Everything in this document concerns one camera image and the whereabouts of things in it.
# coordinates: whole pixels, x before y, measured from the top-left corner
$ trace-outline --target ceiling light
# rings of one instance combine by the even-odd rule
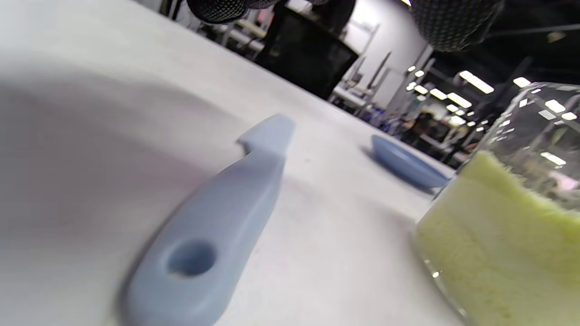
[[[449,119],[449,122],[451,122],[451,124],[460,126],[465,123],[465,120],[459,118],[457,115],[454,115],[453,117],[451,117],[451,119]]]
[[[447,94],[447,97],[449,97],[450,100],[452,100],[453,102],[459,104],[460,106],[464,107],[464,108],[469,108],[471,107],[471,102],[462,98],[461,96],[455,94],[455,93],[449,93]]]
[[[543,152],[542,154],[540,154],[541,157],[547,158],[548,160],[556,163],[557,165],[564,165],[566,164],[565,160],[562,160],[561,158],[559,158],[558,156],[552,154],[552,153],[548,153],[547,151]]]
[[[475,76],[474,74],[470,73],[469,71],[462,71],[462,72],[459,73],[459,76],[461,76],[461,78],[467,80],[468,83],[470,83],[473,86],[479,88],[479,90],[481,90],[485,94],[489,94],[489,93],[491,93],[491,92],[494,91],[494,88],[493,87],[487,85],[484,81],[482,81],[477,76]]]
[[[555,113],[566,111],[566,108],[562,104],[558,103],[557,100],[549,100],[546,102],[546,106]]]
[[[568,113],[564,113],[562,114],[562,119],[564,120],[574,120],[576,118],[578,118],[574,113],[572,112],[568,112]]]
[[[440,100],[444,100],[447,98],[447,95],[445,95],[445,93],[443,93],[442,91],[438,90],[437,88],[434,88],[430,91],[430,93],[435,96],[436,98],[440,99]]]
[[[525,79],[524,77],[514,79],[513,83],[518,85],[519,87],[526,87],[529,84],[531,84],[531,82],[529,80]]]
[[[555,115],[553,115],[552,113],[550,113],[546,110],[542,110],[542,111],[538,112],[538,114],[543,116],[544,118],[546,118],[548,120],[556,119]]]
[[[415,86],[415,90],[416,90],[417,92],[419,92],[419,93],[423,94],[423,95],[425,95],[425,94],[429,93],[429,91],[428,91],[428,90],[427,90],[425,87],[423,87],[423,86],[421,86],[421,85],[417,85],[417,86]]]

